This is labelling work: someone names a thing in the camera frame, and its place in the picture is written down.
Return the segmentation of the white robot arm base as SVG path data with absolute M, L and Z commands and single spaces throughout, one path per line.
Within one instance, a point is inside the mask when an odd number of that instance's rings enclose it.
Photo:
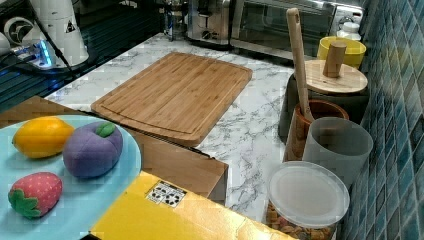
M 72 68 L 89 58 L 71 0 L 28 0 L 33 19 L 15 16 L 3 33 L 15 45 L 12 52 L 41 70 Z

